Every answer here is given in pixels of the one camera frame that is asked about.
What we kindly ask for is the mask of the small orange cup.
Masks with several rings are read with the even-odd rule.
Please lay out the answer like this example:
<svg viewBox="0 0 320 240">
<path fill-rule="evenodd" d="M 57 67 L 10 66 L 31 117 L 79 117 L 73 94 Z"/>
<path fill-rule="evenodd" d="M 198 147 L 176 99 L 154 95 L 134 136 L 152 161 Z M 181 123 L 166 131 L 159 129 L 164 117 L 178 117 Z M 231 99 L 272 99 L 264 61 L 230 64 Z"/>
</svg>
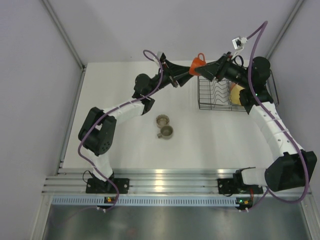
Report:
<svg viewBox="0 0 320 240">
<path fill-rule="evenodd" d="M 197 76 L 197 77 L 201 76 L 200 73 L 196 72 L 196 68 L 203 67 L 205 65 L 206 65 L 205 55 L 202 52 L 200 52 L 197 55 L 197 57 L 193 59 L 188 73 L 192 76 Z"/>
</svg>

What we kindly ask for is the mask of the yellow ceramic mug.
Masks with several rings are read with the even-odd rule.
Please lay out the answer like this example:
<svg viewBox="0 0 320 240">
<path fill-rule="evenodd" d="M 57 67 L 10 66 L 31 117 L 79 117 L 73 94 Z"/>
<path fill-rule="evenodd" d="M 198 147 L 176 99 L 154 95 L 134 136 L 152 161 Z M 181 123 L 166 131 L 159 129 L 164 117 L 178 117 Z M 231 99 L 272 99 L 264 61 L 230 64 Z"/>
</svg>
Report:
<svg viewBox="0 0 320 240">
<path fill-rule="evenodd" d="M 241 101 L 240 101 L 240 92 L 243 90 L 244 88 L 238 84 L 232 83 L 230 85 L 230 93 L 229 93 L 229 100 L 231 101 L 231 103 L 233 105 L 238 105 L 241 106 Z"/>
</svg>

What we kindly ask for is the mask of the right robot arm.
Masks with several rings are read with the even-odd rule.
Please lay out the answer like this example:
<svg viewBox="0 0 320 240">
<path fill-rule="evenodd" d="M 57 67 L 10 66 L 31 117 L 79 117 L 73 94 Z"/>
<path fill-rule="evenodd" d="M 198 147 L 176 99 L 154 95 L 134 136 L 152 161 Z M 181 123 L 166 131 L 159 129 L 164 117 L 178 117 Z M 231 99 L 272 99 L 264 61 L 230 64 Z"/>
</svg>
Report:
<svg viewBox="0 0 320 240">
<path fill-rule="evenodd" d="M 277 113 L 266 87 L 270 67 L 270 62 L 261 56 L 253 58 L 251 67 L 238 65 L 230 53 L 216 61 L 200 61 L 192 66 L 196 75 L 209 81 L 226 79 L 243 88 L 239 93 L 240 104 L 271 150 L 273 162 L 268 168 L 249 167 L 236 171 L 233 186 L 240 193 L 247 192 L 252 185 L 266 186 L 273 192 L 304 187 L 317 162 L 315 153 L 297 144 Z"/>
</svg>

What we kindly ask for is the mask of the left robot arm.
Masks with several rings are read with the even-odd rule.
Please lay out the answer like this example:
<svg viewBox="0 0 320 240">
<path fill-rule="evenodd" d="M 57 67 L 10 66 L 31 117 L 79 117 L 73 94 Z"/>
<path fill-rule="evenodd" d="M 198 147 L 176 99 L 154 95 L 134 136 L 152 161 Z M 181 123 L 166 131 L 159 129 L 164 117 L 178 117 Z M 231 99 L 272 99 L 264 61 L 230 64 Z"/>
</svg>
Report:
<svg viewBox="0 0 320 240">
<path fill-rule="evenodd" d="M 80 154 L 80 157 L 91 164 L 93 176 L 98 179 L 96 186 L 103 193 L 114 188 L 114 171 L 107 151 L 113 143 L 116 126 L 148 113 L 155 102 L 151 97 L 154 93 L 167 85 L 182 87 L 197 75 L 194 65 L 177 65 L 164 57 L 156 57 L 154 61 L 158 65 L 158 73 L 154 77 L 139 74 L 134 81 L 131 99 L 111 108 L 91 108 L 78 133 L 78 148 L 85 148 L 88 153 L 87 156 Z"/>
</svg>

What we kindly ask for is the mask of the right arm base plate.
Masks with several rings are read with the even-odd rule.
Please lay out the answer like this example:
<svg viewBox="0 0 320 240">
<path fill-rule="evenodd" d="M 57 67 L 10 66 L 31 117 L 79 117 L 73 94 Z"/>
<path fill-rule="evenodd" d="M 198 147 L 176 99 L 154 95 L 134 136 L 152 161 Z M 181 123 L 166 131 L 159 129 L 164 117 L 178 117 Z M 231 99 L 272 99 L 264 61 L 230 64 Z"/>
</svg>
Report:
<svg viewBox="0 0 320 240">
<path fill-rule="evenodd" d="M 234 178 L 218 178 L 218 193 L 230 197 L 235 194 L 263 194 L 264 190 L 258 185 L 245 185 Z"/>
</svg>

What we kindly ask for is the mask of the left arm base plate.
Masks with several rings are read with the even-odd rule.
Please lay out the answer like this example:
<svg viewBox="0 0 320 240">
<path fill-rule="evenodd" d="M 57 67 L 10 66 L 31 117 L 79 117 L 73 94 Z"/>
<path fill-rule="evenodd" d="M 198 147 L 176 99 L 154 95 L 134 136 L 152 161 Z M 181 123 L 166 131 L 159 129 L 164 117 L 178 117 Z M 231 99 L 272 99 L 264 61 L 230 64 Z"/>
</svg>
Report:
<svg viewBox="0 0 320 240">
<path fill-rule="evenodd" d="M 120 194 L 127 194 L 130 187 L 129 178 L 114 178 L 112 179 L 115 186 L 118 188 Z M 89 178 L 86 185 L 86 194 L 116 194 L 115 187 L 107 182 L 98 178 Z"/>
</svg>

